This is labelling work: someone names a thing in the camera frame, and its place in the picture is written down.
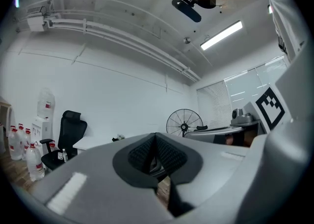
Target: window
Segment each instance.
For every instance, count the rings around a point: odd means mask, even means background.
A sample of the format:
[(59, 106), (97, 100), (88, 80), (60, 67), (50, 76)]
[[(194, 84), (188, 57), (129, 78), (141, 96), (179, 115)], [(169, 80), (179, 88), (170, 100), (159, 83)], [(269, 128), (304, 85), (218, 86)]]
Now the window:
[(230, 96), (231, 108), (242, 108), (252, 97), (259, 94), (262, 82), (255, 69), (225, 80)]
[(224, 81), (197, 90), (200, 117), (209, 129), (230, 125), (231, 108)]
[(209, 129), (228, 126), (232, 111), (258, 97), (263, 86), (274, 84), (286, 71), (284, 56), (197, 90), (199, 115)]
[(276, 58), (264, 65), (256, 67), (263, 85), (274, 84), (286, 71), (287, 65), (283, 56)]

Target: white desk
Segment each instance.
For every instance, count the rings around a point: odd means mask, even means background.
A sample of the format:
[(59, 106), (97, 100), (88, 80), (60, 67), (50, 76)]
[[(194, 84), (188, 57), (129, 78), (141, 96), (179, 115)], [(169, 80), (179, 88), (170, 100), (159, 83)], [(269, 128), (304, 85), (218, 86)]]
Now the white desk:
[(102, 146), (105, 144), (108, 144), (108, 142), (106, 142), (105, 140), (101, 140), (91, 136), (84, 136), (73, 145), (73, 148), (76, 148), (78, 150), (78, 154), (80, 154), (87, 149)]

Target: fan stand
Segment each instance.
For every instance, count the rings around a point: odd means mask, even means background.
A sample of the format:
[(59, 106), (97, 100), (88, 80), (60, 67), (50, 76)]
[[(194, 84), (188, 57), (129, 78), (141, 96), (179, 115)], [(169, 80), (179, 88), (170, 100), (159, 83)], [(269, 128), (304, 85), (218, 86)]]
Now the fan stand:
[(184, 133), (187, 132), (188, 125), (183, 121), (183, 124), (181, 125), (181, 131), (182, 131), (182, 137), (184, 137)]

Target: red label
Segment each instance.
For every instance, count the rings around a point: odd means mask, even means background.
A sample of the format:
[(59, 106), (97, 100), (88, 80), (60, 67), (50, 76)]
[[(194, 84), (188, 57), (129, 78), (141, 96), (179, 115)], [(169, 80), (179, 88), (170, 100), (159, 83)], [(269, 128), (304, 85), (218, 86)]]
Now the red label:
[(42, 170), (43, 168), (43, 163), (40, 163), (39, 165), (36, 165), (37, 171)]

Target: fluorescent light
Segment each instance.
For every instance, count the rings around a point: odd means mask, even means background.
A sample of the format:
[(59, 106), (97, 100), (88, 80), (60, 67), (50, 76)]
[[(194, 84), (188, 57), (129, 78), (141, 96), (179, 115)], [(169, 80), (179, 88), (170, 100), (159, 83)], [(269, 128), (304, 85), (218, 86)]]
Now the fluorescent light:
[(238, 74), (238, 75), (235, 75), (235, 76), (232, 76), (232, 77), (230, 77), (230, 78), (227, 78), (227, 79), (225, 79), (225, 82), (230, 81), (231, 79), (234, 79), (234, 78), (236, 78), (236, 77), (240, 77), (240, 76), (242, 76), (242, 75), (244, 75), (244, 74), (247, 74), (247, 71), (241, 72), (241, 73)]
[(270, 6), (270, 4), (268, 5), (268, 13), (269, 13), (269, 14), (273, 13), (273, 9), (272, 9), (272, 7)]
[[(239, 99), (239, 100), (243, 100), (243, 99)], [(239, 100), (234, 100), (233, 102), (239, 101)]]
[(235, 95), (242, 94), (242, 93), (245, 93), (245, 92), (241, 92), (241, 93), (233, 94), (233, 95), (231, 95), (231, 97), (233, 97), (233, 96), (235, 96)]
[(20, 0), (14, 0), (15, 7), (20, 7)]
[(242, 29), (242, 22), (238, 21), (234, 25), (228, 27), (227, 29), (223, 30), (216, 36), (212, 37), (211, 39), (207, 40), (205, 43), (201, 44), (203, 50), (207, 50), (209, 47), (213, 46), (214, 44), (218, 43), (219, 41), (223, 40), (224, 38), (230, 36), (232, 33)]
[(275, 63), (275, 62), (277, 62), (277, 61), (283, 59), (284, 57), (285, 57), (285, 56), (277, 57), (277, 58), (275, 58), (275, 59), (273, 59), (273, 60), (267, 62), (267, 63), (265, 64), (265, 66), (271, 65), (272, 63)]

